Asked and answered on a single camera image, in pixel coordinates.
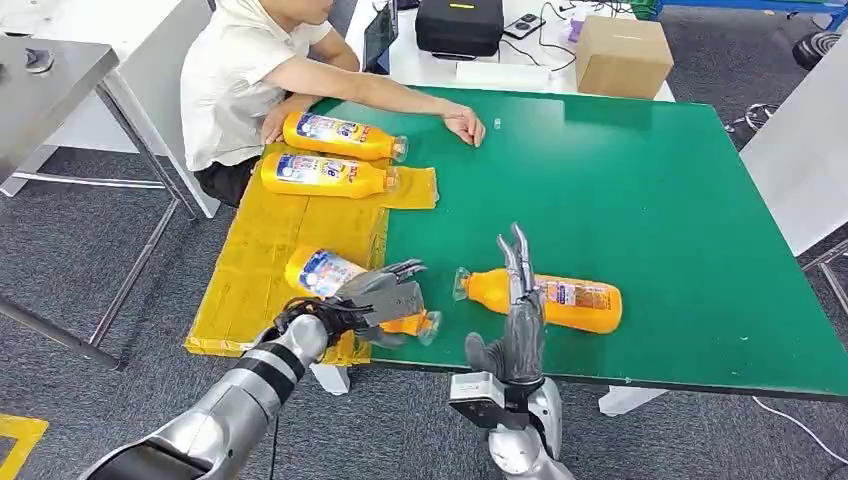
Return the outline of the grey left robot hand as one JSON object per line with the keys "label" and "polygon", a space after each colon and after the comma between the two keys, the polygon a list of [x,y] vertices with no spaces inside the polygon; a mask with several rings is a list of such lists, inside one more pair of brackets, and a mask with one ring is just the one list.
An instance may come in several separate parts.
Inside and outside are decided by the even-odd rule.
{"label": "grey left robot hand", "polygon": [[345,307],[365,308],[355,313],[352,330],[360,340],[383,348],[398,348],[406,340],[403,334],[387,333],[381,323],[423,311],[419,284],[411,277],[427,269],[420,259],[408,259],[354,276],[332,296]]}

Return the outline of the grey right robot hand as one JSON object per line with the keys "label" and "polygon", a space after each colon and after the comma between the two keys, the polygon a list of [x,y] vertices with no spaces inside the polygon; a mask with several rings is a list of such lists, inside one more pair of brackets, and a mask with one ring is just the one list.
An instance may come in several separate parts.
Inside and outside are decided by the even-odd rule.
{"label": "grey right robot hand", "polygon": [[503,336],[486,343],[476,332],[465,338],[466,360],[475,371],[487,371],[505,384],[537,385],[543,381],[544,309],[529,255],[529,244],[518,223],[511,225],[516,242],[499,235],[508,280]]}

